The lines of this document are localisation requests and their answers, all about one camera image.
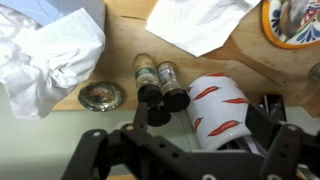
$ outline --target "decorative ceramic plate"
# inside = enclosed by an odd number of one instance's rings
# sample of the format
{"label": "decorative ceramic plate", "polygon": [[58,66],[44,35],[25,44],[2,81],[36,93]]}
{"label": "decorative ceramic plate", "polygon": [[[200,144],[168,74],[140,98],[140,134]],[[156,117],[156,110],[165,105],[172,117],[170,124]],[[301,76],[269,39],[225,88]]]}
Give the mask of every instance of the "decorative ceramic plate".
{"label": "decorative ceramic plate", "polygon": [[268,39],[286,49],[304,48],[319,43],[320,0],[310,0],[306,15],[291,39],[282,34],[280,29],[281,12],[288,4],[285,2],[286,0],[264,0],[263,2],[262,24]]}

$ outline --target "black jar lid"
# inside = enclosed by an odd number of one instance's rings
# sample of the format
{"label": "black jar lid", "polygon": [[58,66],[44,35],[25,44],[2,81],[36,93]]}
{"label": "black jar lid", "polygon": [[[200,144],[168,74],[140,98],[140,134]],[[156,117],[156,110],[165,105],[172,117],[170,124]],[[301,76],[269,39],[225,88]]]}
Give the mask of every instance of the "black jar lid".
{"label": "black jar lid", "polygon": [[163,105],[169,112],[179,112],[190,104],[190,97],[184,89],[173,89],[163,97]]}
{"label": "black jar lid", "polygon": [[171,119],[171,114],[164,106],[154,106],[148,109],[148,125],[153,127],[163,126]]}
{"label": "black jar lid", "polygon": [[148,106],[158,105],[162,101],[162,93],[159,86],[146,84],[138,90],[138,101],[146,102]]}

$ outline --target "jar label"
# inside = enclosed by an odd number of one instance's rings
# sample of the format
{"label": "jar label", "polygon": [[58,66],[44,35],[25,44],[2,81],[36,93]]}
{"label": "jar label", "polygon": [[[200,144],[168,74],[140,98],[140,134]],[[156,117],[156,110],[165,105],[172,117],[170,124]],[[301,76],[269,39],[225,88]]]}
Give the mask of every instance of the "jar label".
{"label": "jar label", "polygon": [[139,81],[143,81],[143,80],[146,80],[146,79],[149,79],[149,80],[155,80],[155,77],[156,77],[156,72],[154,69],[152,68],[149,68],[149,67],[144,67],[144,68],[141,68],[139,69],[136,74],[135,74],[135,77],[136,77],[136,80],[139,82]]}

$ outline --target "red chili pepper print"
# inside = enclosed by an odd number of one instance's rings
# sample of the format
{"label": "red chili pepper print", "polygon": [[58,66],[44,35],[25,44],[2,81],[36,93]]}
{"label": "red chili pepper print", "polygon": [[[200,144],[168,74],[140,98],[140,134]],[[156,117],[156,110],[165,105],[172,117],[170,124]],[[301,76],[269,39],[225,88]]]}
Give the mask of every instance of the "red chili pepper print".
{"label": "red chili pepper print", "polygon": [[238,126],[239,124],[240,124],[240,122],[236,121],[236,120],[227,121],[227,122],[221,124],[217,129],[213,130],[210,134],[208,134],[208,137],[209,136],[217,136],[217,135],[223,133],[224,131],[226,131],[227,129]]}
{"label": "red chili pepper print", "polygon": [[209,77],[229,77],[225,73],[212,73],[212,74],[207,74],[206,76],[209,76]]}
{"label": "red chili pepper print", "polygon": [[207,89],[205,89],[204,91],[202,91],[200,94],[198,94],[193,100],[197,100],[197,99],[201,99],[203,98],[204,96],[206,96],[207,94],[213,92],[213,91],[216,91],[220,89],[220,87],[217,87],[217,86],[211,86],[211,87],[208,87]]}
{"label": "red chili pepper print", "polygon": [[189,92],[191,91],[191,89],[192,89],[192,86],[188,87],[188,88],[186,89],[187,93],[189,93]]}
{"label": "red chili pepper print", "polygon": [[249,104],[250,102],[244,98],[236,98],[236,99],[228,99],[222,102],[226,102],[226,103],[233,103],[233,104]]}
{"label": "red chili pepper print", "polygon": [[197,132],[198,126],[200,125],[202,119],[203,119],[203,118],[197,118],[197,119],[194,121],[194,131],[195,131],[195,132]]}

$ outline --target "spice bottle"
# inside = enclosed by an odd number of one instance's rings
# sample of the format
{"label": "spice bottle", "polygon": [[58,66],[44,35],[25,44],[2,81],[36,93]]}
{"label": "spice bottle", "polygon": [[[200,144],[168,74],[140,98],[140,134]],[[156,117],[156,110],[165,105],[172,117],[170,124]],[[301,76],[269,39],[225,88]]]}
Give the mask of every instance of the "spice bottle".
{"label": "spice bottle", "polygon": [[169,112],[179,112],[188,107],[190,97],[178,79],[177,66],[169,61],[158,65],[158,79],[161,85],[163,105]]}
{"label": "spice bottle", "polygon": [[148,54],[138,54],[134,58],[133,68],[139,102],[148,106],[158,105],[162,101],[162,93],[152,58]]}

